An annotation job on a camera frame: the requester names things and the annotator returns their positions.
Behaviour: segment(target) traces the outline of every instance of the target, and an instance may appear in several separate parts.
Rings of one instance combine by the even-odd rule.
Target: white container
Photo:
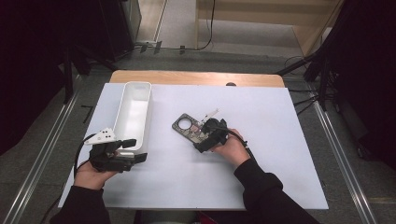
[[[113,129],[117,140],[136,139],[134,147],[118,149],[118,152],[122,152],[122,154],[134,153],[136,163],[145,161],[148,155],[150,95],[150,83],[126,83]]]

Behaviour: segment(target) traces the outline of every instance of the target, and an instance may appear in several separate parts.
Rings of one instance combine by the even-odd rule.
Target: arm
[[[245,188],[245,207],[254,217],[260,217],[262,223],[318,223],[283,192],[283,185],[275,175],[265,173],[249,157],[236,137],[229,135],[226,144],[214,147],[213,151],[237,167],[234,174]]]
[[[74,186],[64,202],[64,207],[50,223],[110,223],[103,202],[102,187],[116,172],[98,172],[90,162],[78,168]]]

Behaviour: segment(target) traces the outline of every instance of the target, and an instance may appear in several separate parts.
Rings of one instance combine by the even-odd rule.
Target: wire
[[[173,48],[160,48],[160,49],[172,49],[172,50],[186,50],[186,51],[199,51],[202,49],[205,49],[207,46],[209,46],[210,43],[212,43],[212,37],[213,37],[213,20],[215,18],[215,8],[216,8],[216,0],[213,0],[213,7],[212,7],[212,15],[211,15],[211,20],[210,20],[210,37],[209,40],[207,41],[206,45],[198,48],[198,49],[173,49]],[[152,46],[147,46],[148,49],[155,49],[155,47]]]
[[[46,212],[46,214],[44,214],[43,218],[41,219],[40,224],[44,224],[46,222],[46,219],[47,219],[48,215],[50,214],[50,211],[55,206],[55,204],[61,200],[61,197],[62,197],[62,194],[59,195],[59,197],[55,200],[55,202],[53,202],[52,205],[49,207],[49,209],[47,209],[47,212]]]
[[[212,26],[212,28],[209,27],[208,18],[207,18],[207,0],[205,0],[205,17],[206,17],[206,20],[205,20],[206,21],[206,29],[212,35],[213,26]],[[213,43],[213,41],[210,41],[210,43],[212,44],[212,48],[214,48],[215,44]]]
[[[309,103],[309,105],[307,105],[306,107],[304,107],[302,110],[300,110],[300,112],[297,113],[297,116],[299,116],[301,113],[303,113],[306,109],[308,109],[314,102],[316,102],[317,100],[312,101],[311,103]]]
[[[213,126],[210,126],[209,128],[223,130],[223,131],[235,136],[239,140],[239,142],[241,142],[242,146],[244,146],[244,148],[247,151],[247,154],[250,156],[250,158],[253,159],[257,163],[256,158],[254,158],[253,153],[251,152],[250,148],[248,147],[248,141],[244,141],[244,139],[242,139],[241,136],[239,136],[237,133],[231,131],[228,128],[213,127]]]
[[[285,68],[287,67],[286,64],[288,63],[288,61],[290,61],[291,59],[295,59],[295,58],[303,58],[303,59],[304,59],[304,56],[294,56],[294,57],[288,58],[288,59],[284,62],[284,64],[283,64],[284,67],[285,67]]]
[[[79,153],[81,152],[81,149],[82,149],[82,147],[84,146],[85,141],[87,141],[88,139],[92,138],[94,135],[95,135],[95,134],[89,135],[88,137],[84,138],[84,140],[82,140],[82,142],[79,144],[78,151],[76,152],[75,163],[74,163],[74,166],[73,166],[74,177],[76,177],[76,174],[77,174],[77,169],[78,169],[77,163],[78,163]],[[43,216],[43,218],[41,219],[40,224],[44,224],[44,223],[45,223],[45,221],[46,221],[46,219],[47,219],[47,216],[49,215],[50,211],[53,209],[53,207],[55,206],[55,204],[61,200],[61,197],[62,197],[62,194],[55,200],[55,202],[52,203],[52,205],[51,205],[51,206],[49,207],[49,209],[47,210],[46,214],[45,214],[45,215]]]
[[[89,135],[88,137],[84,138],[84,140],[82,140],[82,142],[79,144],[78,150],[76,152],[75,163],[74,163],[74,166],[73,166],[74,177],[76,177],[76,174],[77,174],[77,169],[78,169],[77,163],[78,163],[79,153],[81,152],[81,149],[84,146],[85,141],[87,141],[88,139],[92,138],[94,135],[95,134]]]
[[[302,90],[293,90],[293,89],[289,89],[289,91],[293,91],[293,92],[312,92],[312,91],[317,91],[317,90],[312,90],[312,91],[302,91]]]
[[[302,100],[302,101],[296,102],[293,105],[297,106],[297,105],[303,104],[305,102],[312,101],[312,100],[317,100],[317,99],[318,99],[318,95],[314,95],[314,96],[312,96],[312,97],[310,97],[310,98],[308,98],[306,100]]]
[[[138,50],[141,50],[141,49],[142,49],[142,47],[134,48],[134,49],[132,50],[132,52],[135,52],[135,51],[138,51]]]

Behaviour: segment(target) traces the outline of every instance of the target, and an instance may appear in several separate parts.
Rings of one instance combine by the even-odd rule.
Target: white table
[[[122,87],[105,85],[86,135],[113,127]],[[154,84],[151,105],[148,159],[106,182],[107,207],[244,209],[231,164],[218,154],[199,153],[171,127],[182,113],[201,119],[219,108],[215,118],[245,136],[259,165],[279,177],[294,201],[306,209],[328,208],[287,89]],[[90,149],[82,149],[79,161],[88,159]],[[72,183],[71,172],[59,206]]]

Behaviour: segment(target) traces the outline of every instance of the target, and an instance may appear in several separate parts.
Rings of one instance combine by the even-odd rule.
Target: hand
[[[78,168],[74,186],[99,190],[105,185],[105,182],[116,173],[115,171],[99,172],[87,161]]]
[[[242,138],[241,134],[237,130],[235,129],[230,129],[230,130],[238,134]],[[230,163],[232,163],[236,167],[238,167],[240,164],[242,164],[244,161],[247,161],[250,158],[248,152],[246,151],[245,147],[242,146],[242,143],[239,141],[239,139],[230,133],[228,134],[228,140],[224,144],[224,146],[218,145],[212,147],[211,150],[219,153],[221,156],[223,156],[225,159],[227,159]]]

